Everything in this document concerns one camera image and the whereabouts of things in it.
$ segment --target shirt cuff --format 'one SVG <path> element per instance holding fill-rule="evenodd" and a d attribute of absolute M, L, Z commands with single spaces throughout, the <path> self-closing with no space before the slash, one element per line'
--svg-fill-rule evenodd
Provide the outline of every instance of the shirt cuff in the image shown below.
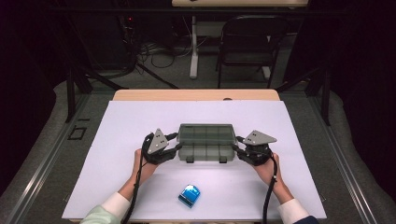
<path fill-rule="evenodd" d="M 277 210 L 284 224 L 291 224 L 309 216 L 297 199 L 281 204 Z"/>
<path fill-rule="evenodd" d="M 126 198 L 122 197 L 118 192 L 115 192 L 101 205 L 107 212 L 113 214 L 119 220 L 122 220 L 130 204 L 131 203 Z"/>

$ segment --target blue object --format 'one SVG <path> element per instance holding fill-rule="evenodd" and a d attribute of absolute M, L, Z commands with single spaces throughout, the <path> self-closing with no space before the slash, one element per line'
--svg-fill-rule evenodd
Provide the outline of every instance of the blue object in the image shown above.
<path fill-rule="evenodd" d="M 188 185 L 183 191 L 178 195 L 178 199 L 186 204 L 189 208 L 192 208 L 199 198 L 201 191 L 198 190 L 194 185 Z"/>

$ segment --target white tabletop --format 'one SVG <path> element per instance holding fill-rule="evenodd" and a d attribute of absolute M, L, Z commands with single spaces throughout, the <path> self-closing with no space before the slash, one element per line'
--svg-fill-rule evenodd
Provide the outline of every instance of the white tabletop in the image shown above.
<path fill-rule="evenodd" d="M 172 0 L 174 7 L 306 7 L 308 0 Z"/>
<path fill-rule="evenodd" d="M 63 218 L 81 219 L 117 191 L 132 171 L 134 150 L 157 128 L 165 134 L 180 123 L 231 123 L 236 135 L 252 130 L 271 135 L 270 148 L 279 154 L 282 176 L 291 192 L 316 218 L 325 218 L 296 133 L 281 101 L 168 101 L 110 102 L 85 160 Z M 190 209 L 177 199 L 188 185 L 201 196 Z M 131 219 L 155 221 L 258 221 L 262 218 L 267 186 L 254 170 L 235 156 L 233 161 L 186 163 L 178 156 L 160 165 L 141 186 Z M 279 219 L 273 195 L 269 219 Z"/>

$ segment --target person's wrist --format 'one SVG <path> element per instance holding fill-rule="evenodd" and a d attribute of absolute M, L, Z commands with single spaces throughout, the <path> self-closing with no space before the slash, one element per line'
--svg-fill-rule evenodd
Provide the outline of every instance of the person's wrist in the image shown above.
<path fill-rule="evenodd" d="M 132 173 L 131 173 L 131 176 L 129 177 L 129 179 L 128 179 L 128 180 L 133 180 L 133 181 L 136 181 L 136 177 L 137 177 L 137 173 L 135 173 L 135 172 L 132 172 Z"/>
<path fill-rule="evenodd" d="M 273 192 L 280 204 L 286 203 L 294 198 L 288 186 L 286 186 L 282 179 L 276 181 Z"/>
<path fill-rule="evenodd" d="M 131 175 L 131 176 L 129 177 L 129 179 L 126 181 L 126 183 L 127 183 L 128 185 L 134 185 L 135 182 L 136 182 L 136 175 Z"/>
<path fill-rule="evenodd" d="M 128 201 L 131 201 L 132 196 L 134 194 L 135 181 L 136 179 L 133 176 L 131 176 L 129 179 L 125 181 L 124 185 L 119 190 L 119 194 L 122 195 Z"/>

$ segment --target black chair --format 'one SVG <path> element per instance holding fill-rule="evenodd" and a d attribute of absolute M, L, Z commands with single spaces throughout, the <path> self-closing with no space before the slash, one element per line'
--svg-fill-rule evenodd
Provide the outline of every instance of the black chair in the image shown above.
<path fill-rule="evenodd" d="M 218 88 L 221 82 L 221 67 L 263 66 L 270 67 L 267 88 L 270 88 L 282 38 L 289 24 L 285 19 L 268 16 L 238 16 L 227 21 L 222 29 L 216 70 L 219 71 Z"/>

